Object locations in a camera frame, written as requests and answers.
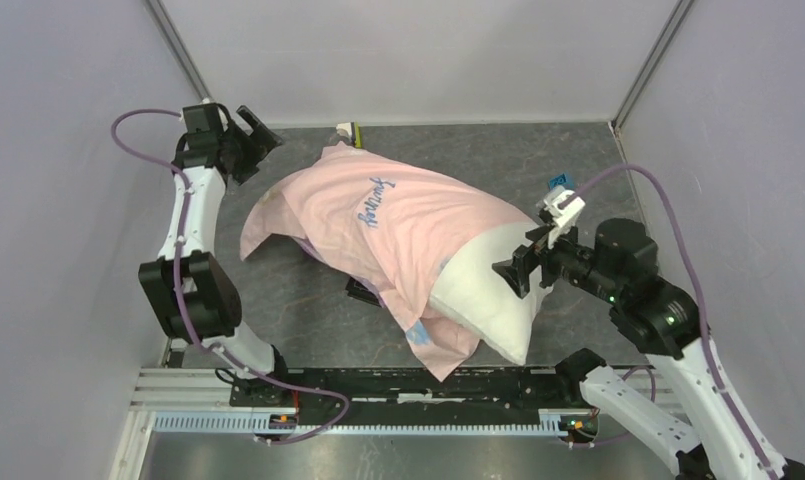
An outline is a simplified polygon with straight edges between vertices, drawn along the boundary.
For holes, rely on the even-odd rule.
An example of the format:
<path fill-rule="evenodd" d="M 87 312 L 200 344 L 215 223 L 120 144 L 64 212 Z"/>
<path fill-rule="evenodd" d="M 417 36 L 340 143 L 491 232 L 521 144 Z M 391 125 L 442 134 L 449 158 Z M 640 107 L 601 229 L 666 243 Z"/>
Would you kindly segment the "white pillow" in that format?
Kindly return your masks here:
<path fill-rule="evenodd" d="M 529 293 L 520 298 L 493 265 L 508 260 L 536 227 L 531 220 L 508 223 L 472 238 L 442 269 L 429 299 L 437 312 L 516 365 L 526 363 L 534 320 L 553 288 L 541 287 L 541 272 L 535 270 Z"/>

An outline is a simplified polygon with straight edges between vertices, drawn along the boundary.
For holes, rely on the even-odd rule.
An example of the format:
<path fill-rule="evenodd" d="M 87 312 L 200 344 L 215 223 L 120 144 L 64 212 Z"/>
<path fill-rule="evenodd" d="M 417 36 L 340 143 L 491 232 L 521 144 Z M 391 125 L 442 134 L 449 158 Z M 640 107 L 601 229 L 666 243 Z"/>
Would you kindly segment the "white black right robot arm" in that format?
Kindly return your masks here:
<path fill-rule="evenodd" d="M 563 280 L 609 306 L 618 332 L 646 356 L 674 393 L 688 420 L 662 410 L 636 392 L 612 367 L 584 348 L 556 366 L 558 400 L 569 408 L 586 403 L 610 415 L 661 459 L 677 479 L 805 479 L 805 465 L 773 448 L 750 423 L 701 331 L 700 309 L 683 289 L 658 273 L 658 246 L 645 226 L 613 218 L 583 246 L 571 229 L 552 246 L 553 224 L 527 233 L 530 243 L 493 270 L 520 298 L 535 275 L 541 286 Z"/>

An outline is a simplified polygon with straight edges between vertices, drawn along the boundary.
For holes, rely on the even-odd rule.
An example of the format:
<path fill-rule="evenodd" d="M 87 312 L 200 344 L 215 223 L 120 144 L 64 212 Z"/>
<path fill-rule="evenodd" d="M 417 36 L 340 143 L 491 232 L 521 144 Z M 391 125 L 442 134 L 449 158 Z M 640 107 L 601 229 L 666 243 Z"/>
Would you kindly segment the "pink printed pillowcase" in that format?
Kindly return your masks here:
<path fill-rule="evenodd" d="M 294 239 L 375 293 L 414 355 L 444 380 L 486 343 L 430 305 L 437 277 L 478 234 L 526 220 L 534 222 L 452 177 L 337 144 L 266 191 L 244 223 L 240 255 L 273 235 Z"/>

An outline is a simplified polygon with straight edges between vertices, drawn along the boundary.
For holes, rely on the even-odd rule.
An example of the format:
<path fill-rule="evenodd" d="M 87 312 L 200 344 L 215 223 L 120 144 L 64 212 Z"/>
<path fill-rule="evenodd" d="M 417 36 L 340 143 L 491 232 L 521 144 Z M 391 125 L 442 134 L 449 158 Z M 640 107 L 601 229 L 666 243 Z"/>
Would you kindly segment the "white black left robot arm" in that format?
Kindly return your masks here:
<path fill-rule="evenodd" d="M 138 280 L 171 340 L 226 363 L 218 378 L 268 407 L 292 394 L 286 363 L 243 320 L 240 294 L 215 256 L 216 225 L 228 184 L 241 185 L 282 139 L 247 106 L 230 112 L 209 101 L 183 108 L 185 132 L 167 166 L 175 196 L 164 243 Z"/>

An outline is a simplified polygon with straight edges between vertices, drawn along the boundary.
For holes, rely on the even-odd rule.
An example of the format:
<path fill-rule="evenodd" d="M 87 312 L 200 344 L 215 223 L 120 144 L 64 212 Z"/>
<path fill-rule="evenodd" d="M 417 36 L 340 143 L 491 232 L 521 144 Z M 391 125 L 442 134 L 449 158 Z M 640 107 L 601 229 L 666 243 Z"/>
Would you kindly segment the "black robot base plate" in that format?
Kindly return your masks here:
<path fill-rule="evenodd" d="M 531 427 L 539 412 L 588 410 L 553 370 L 460 367 L 444 381 L 423 368 L 291 369 L 281 386 L 215 372 L 232 407 L 275 409 L 276 427 Z"/>

